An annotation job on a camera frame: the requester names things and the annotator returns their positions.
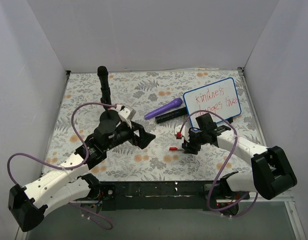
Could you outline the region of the blue framed whiteboard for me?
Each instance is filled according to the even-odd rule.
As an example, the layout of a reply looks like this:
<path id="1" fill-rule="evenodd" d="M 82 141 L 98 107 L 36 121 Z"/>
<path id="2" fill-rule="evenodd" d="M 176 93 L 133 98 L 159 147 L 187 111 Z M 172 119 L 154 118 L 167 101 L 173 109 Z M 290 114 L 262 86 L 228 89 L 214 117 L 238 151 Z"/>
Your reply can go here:
<path id="1" fill-rule="evenodd" d="M 183 99 L 187 112 L 192 115 L 191 126 L 196 128 L 196 118 L 204 114 L 202 110 L 211 111 L 226 120 L 242 112 L 232 77 L 187 91 L 183 94 Z"/>

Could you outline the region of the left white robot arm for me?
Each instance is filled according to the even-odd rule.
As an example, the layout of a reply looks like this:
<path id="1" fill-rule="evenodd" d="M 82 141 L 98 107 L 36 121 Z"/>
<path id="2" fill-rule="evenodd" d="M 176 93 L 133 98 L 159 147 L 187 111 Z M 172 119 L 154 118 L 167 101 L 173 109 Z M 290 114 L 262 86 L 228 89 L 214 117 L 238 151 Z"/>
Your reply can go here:
<path id="1" fill-rule="evenodd" d="M 133 121 L 101 120 L 94 132 L 67 160 L 39 179 L 9 190 L 8 209 L 23 232 L 37 227 L 55 209 L 76 199 L 95 200 L 101 190 L 89 170 L 107 157 L 107 152 L 125 142 L 146 148 L 155 135 Z"/>

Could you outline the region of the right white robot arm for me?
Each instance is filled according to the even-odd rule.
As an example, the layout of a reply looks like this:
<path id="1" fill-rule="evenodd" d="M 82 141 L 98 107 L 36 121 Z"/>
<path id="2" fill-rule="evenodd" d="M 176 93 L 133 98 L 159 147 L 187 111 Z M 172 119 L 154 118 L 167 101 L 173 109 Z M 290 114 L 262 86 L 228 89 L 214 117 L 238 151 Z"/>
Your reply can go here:
<path id="1" fill-rule="evenodd" d="M 183 139 L 182 148 L 187 154 L 197 154 L 202 145 L 210 144 L 229 151 L 252 168 L 251 173 L 229 173 L 220 178 L 216 188 L 226 198 L 238 192 L 255 192 L 271 200 L 297 185 L 296 175 L 284 150 L 279 146 L 267 147 L 238 136 L 226 125 L 217 126 L 209 113 L 196 118 L 198 127 L 176 131 Z"/>

